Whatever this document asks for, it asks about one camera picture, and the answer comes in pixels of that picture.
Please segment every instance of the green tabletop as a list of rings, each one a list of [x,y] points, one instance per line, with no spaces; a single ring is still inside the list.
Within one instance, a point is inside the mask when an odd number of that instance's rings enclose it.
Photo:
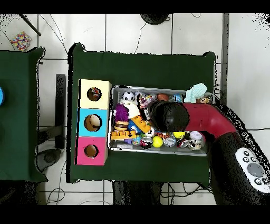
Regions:
[[[70,178],[71,182],[77,179],[186,181],[208,186],[209,166],[207,158],[201,156],[109,151],[104,166],[75,165],[77,83],[79,79],[94,79],[107,80],[112,85],[188,90],[202,82],[208,92],[213,92],[214,62],[215,54],[212,52],[202,56],[149,55],[86,52],[80,43],[71,47],[67,112],[67,139],[71,135],[71,144],[67,143],[67,162],[70,165],[67,179]]]
[[[37,144],[37,62],[43,48],[0,51],[0,180],[46,181],[35,165]]]

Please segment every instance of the pink box section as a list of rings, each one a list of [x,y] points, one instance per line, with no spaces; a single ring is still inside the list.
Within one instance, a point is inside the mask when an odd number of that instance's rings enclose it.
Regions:
[[[103,166],[105,164],[106,140],[103,137],[79,137],[77,165]],[[98,148],[99,153],[96,157],[90,158],[85,155],[84,149],[88,145],[95,145]]]

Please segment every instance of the gray storage bin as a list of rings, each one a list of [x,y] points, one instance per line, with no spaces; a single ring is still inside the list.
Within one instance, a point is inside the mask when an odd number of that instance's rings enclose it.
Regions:
[[[206,156],[207,143],[202,139],[202,147],[200,150],[190,150],[188,147],[178,148],[166,147],[162,145],[160,148],[151,147],[150,149],[144,150],[141,146],[134,146],[132,144],[125,143],[124,141],[110,140],[111,132],[114,131],[114,120],[113,120],[113,110],[116,105],[122,99],[123,93],[126,91],[131,91],[133,93],[139,91],[146,95],[153,94],[167,94],[172,96],[174,94],[185,95],[186,91],[183,90],[171,90],[171,89],[155,89],[155,88],[144,88],[144,87],[127,87],[127,86],[113,86],[111,89],[111,102],[110,102],[110,117],[109,117],[109,130],[108,130],[108,148],[110,150],[119,151],[130,151],[130,152],[142,152],[142,153],[160,153],[160,154],[177,154],[177,155],[191,155],[191,156]],[[211,103],[215,103],[215,98],[212,93],[206,92],[205,96],[211,98]]]

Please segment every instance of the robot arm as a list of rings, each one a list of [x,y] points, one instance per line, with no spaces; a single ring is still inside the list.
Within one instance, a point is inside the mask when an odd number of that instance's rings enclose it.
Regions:
[[[159,101],[149,111],[154,126],[162,132],[197,130],[214,135],[208,158],[217,204],[270,204],[265,170],[216,107]]]

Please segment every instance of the yellow ball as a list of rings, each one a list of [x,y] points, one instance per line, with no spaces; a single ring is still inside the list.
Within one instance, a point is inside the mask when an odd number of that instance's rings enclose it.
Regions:
[[[159,136],[155,136],[153,138],[153,146],[159,148],[161,145],[163,145],[163,139]]]
[[[175,136],[175,138],[183,138],[185,136],[185,132],[174,132],[173,135]]]

